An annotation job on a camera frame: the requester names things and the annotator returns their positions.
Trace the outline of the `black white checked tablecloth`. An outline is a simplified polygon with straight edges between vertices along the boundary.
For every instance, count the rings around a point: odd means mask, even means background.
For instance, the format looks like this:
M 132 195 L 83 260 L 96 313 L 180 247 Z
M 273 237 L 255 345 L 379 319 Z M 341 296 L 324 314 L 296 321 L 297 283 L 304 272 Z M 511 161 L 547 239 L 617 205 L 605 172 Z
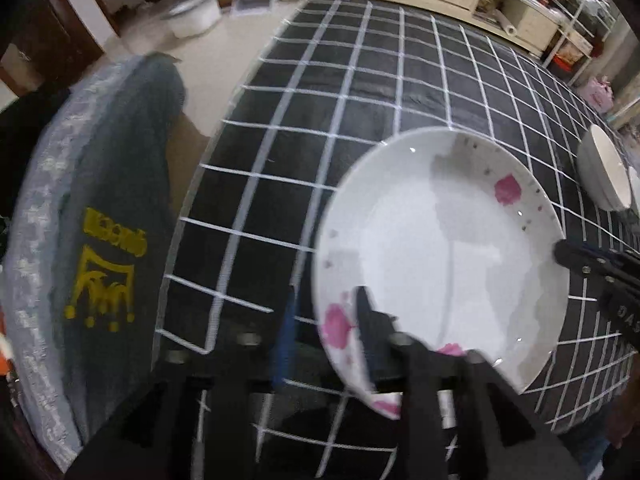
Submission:
M 392 474 L 394 424 L 349 396 L 312 318 L 311 249 L 324 207 L 370 148 L 412 128 L 486 134 L 542 185 L 565 233 L 637 248 L 579 186 L 598 115 L 528 56 L 461 23 L 378 0 L 307 0 L 262 54 L 196 170 L 160 293 L 162 344 L 219 346 L 224 322 L 264 324 L 298 297 L 295 363 L 250 419 L 270 479 Z

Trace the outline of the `pink petal white plate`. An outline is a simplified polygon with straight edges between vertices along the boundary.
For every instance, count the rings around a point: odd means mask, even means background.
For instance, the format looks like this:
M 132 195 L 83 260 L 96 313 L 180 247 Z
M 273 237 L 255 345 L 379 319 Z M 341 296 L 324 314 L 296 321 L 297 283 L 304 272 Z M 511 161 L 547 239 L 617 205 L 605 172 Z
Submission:
M 314 243 L 311 297 L 345 386 L 386 418 L 364 354 L 356 293 L 435 350 L 476 350 L 518 391 L 551 356 L 570 278 L 553 258 L 558 215 L 533 174 L 486 136 L 413 129 L 363 155 L 333 193 Z

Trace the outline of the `pink shopping bag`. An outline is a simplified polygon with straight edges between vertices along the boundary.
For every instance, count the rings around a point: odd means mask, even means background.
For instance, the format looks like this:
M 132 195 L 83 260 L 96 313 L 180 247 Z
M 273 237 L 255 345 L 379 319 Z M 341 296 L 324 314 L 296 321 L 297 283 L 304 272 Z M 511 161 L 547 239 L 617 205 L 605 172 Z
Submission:
M 614 105 L 614 93 L 607 76 L 590 78 L 578 89 L 578 94 L 599 114 L 606 114 Z

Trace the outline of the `white grey bucket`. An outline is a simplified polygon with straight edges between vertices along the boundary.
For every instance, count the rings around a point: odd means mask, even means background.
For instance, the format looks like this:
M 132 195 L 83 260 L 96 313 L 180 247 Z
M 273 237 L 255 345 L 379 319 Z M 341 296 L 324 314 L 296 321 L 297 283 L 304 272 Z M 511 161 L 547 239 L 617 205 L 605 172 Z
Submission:
M 200 36 L 221 19 L 218 0 L 181 0 L 165 12 L 162 20 L 177 39 Z

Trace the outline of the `grey dustpan and broom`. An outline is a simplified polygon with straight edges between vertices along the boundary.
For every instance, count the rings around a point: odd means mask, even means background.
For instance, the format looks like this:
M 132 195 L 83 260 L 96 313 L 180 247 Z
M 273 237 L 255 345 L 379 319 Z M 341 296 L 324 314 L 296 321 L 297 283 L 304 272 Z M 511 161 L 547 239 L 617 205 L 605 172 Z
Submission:
M 258 15 L 269 13 L 274 0 L 233 0 L 231 13 L 233 15 Z

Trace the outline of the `white metal shelf rack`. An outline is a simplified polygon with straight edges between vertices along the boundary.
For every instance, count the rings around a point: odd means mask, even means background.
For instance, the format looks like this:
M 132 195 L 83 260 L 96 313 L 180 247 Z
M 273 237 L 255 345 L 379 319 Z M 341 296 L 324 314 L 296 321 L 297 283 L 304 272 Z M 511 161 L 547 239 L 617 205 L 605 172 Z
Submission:
M 548 0 L 560 14 L 560 27 L 544 51 L 542 65 L 574 84 L 604 50 L 620 16 L 612 0 Z

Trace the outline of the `grey embroidered chair cover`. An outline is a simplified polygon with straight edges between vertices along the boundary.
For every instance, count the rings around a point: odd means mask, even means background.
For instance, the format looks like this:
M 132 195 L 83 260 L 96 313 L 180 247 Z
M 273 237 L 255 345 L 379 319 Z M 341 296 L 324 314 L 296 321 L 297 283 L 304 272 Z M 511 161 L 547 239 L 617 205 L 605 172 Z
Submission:
M 58 469 L 149 374 L 175 225 L 166 145 L 185 96 L 169 55 L 104 66 L 74 88 L 27 167 L 2 309 L 18 403 Z

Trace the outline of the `white bowl red pattern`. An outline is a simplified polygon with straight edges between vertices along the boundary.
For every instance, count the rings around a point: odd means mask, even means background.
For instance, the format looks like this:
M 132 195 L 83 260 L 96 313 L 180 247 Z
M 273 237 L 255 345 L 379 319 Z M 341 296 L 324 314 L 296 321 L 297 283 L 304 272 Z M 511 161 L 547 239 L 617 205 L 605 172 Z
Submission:
M 628 178 L 631 189 L 631 208 L 640 217 L 640 177 L 633 166 L 628 167 Z

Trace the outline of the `plain white bowl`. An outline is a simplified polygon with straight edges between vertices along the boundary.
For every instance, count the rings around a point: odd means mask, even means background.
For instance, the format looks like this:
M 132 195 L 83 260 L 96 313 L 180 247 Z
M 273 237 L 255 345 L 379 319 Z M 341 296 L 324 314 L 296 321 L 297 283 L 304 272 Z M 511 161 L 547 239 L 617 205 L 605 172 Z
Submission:
M 606 132 L 595 124 L 589 126 L 577 155 L 582 187 L 600 209 L 624 211 L 631 206 L 631 188 L 622 156 Z

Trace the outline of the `white paper roll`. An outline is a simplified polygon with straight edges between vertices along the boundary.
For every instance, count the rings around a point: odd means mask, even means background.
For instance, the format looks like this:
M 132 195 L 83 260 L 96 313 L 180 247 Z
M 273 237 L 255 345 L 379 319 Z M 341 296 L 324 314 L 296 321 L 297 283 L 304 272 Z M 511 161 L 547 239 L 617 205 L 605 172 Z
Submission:
M 498 22 L 506 36 L 515 37 L 518 34 L 516 27 L 509 21 L 509 19 L 499 10 L 495 9 L 492 12 L 495 20 Z

